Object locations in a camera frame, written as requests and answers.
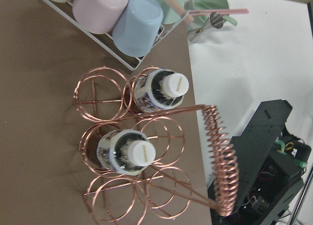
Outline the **copper wire bottle basket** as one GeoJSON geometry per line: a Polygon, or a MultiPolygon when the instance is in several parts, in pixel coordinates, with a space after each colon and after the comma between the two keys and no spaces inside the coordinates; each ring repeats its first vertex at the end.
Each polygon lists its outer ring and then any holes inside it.
{"type": "Polygon", "coordinates": [[[182,106],[189,85],[185,73],[159,67],[132,78],[97,67],[78,81],[73,103],[92,122],[78,149],[95,174],[83,199],[97,225],[143,225],[149,213],[174,220],[191,203],[223,217],[233,212],[239,182],[235,150],[216,106],[182,106]],[[174,119],[192,111],[203,115],[213,159],[213,198],[202,194],[187,172],[196,162],[191,127],[174,119]]]}

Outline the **tea bottle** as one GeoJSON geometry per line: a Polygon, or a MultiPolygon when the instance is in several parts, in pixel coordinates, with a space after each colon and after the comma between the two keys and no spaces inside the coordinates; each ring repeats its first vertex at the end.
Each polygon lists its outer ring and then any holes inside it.
{"type": "Polygon", "coordinates": [[[189,90],[188,78],[170,69],[158,68],[134,82],[134,102],[145,113],[178,107],[189,90]]]}
{"type": "Polygon", "coordinates": [[[147,136],[132,129],[112,130],[104,135],[94,132],[81,141],[82,157],[92,172],[137,176],[156,157],[156,149],[147,136]]]}

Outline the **tea bottle lower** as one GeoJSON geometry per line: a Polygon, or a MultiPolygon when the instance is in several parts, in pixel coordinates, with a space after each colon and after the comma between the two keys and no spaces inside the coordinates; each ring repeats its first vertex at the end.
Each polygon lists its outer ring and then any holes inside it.
{"type": "Polygon", "coordinates": [[[132,129],[112,130],[104,135],[94,132],[81,141],[82,157],[92,172],[137,176],[156,157],[156,149],[147,136],[132,129]]]}

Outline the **white cup rack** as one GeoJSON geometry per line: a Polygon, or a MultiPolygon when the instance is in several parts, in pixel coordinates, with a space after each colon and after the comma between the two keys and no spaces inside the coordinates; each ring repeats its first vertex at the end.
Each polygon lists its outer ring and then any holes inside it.
{"type": "Polygon", "coordinates": [[[52,9],[58,12],[61,16],[71,22],[75,27],[80,29],[84,34],[86,34],[90,39],[95,41],[100,47],[111,54],[119,62],[121,62],[130,71],[135,71],[140,67],[142,62],[145,60],[146,56],[142,57],[131,57],[122,53],[113,43],[112,33],[105,34],[92,34],[85,30],[74,18],[72,13],[72,0],[67,2],[55,2],[53,0],[42,0],[52,9]]]}

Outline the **blue cup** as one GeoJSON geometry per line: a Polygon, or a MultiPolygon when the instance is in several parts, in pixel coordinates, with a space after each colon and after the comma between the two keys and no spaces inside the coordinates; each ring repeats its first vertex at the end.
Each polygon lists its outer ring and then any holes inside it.
{"type": "Polygon", "coordinates": [[[113,42],[122,53],[143,57],[150,52],[162,20],[156,0],[129,0],[112,31],[113,42]]]}

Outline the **steel jigger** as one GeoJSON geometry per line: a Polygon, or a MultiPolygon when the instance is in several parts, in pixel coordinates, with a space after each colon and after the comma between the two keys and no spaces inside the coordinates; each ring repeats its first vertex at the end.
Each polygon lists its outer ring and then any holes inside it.
{"type": "Polygon", "coordinates": [[[187,32],[187,38],[190,42],[196,43],[201,37],[202,33],[211,29],[221,29],[224,25],[224,19],[221,14],[213,12],[205,21],[202,27],[191,29],[187,32]]]}

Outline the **pink cup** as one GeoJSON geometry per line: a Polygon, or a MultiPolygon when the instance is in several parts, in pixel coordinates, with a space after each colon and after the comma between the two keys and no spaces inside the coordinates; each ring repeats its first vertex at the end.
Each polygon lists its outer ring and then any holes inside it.
{"type": "Polygon", "coordinates": [[[75,20],[86,31],[105,34],[111,31],[129,0],[73,0],[75,20]]]}

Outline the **green cup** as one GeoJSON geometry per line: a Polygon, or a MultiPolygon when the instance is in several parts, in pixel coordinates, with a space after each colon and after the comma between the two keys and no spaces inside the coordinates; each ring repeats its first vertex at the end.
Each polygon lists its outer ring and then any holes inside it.
{"type": "Polygon", "coordinates": [[[156,0],[162,8],[162,24],[173,24],[181,19],[184,0],[156,0]]]}

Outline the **green bowl pink stick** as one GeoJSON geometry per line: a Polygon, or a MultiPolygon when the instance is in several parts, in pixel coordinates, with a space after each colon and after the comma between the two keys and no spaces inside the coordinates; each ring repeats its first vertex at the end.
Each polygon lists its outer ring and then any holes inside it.
{"type": "Polygon", "coordinates": [[[227,0],[189,0],[187,6],[187,16],[192,18],[192,22],[184,19],[188,30],[202,27],[211,13],[217,12],[222,15],[224,22],[229,21],[236,26],[237,21],[230,17],[230,14],[247,14],[247,9],[230,9],[227,0]]]}

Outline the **black electronics chassis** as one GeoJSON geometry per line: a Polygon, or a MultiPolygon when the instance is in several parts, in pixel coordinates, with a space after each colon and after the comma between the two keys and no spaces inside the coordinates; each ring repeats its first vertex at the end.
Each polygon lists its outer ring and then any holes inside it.
{"type": "Polygon", "coordinates": [[[311,147],[288,132],[292,106],[286,100],[261,102],[240,136],[233,136],[239,168],[234,210],[211,211],[214,225],[276,225],[304,186],[311,147]]]}

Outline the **green tipped metal rod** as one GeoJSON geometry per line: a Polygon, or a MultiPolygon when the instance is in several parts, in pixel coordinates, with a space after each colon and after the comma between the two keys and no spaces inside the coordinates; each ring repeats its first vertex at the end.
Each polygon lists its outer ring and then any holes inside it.
{"type": "Polygon", "coordinates": [[[311,166],[309,173],[308,173],[308,176],[306,178],[304,187],[300,193],[299,198],[297,199],[294,210],[291,213],[291,217],[289,218],[289,223],[288,223],[289,225],[294,225],[294,223],[295,223],[295,221],[296,221],[296,219],[300,213],[300,210],[304,204],[304,200],[308,194],[308,190],[311,186],[312,181],[313,181],[313,167],[311,166]]]}

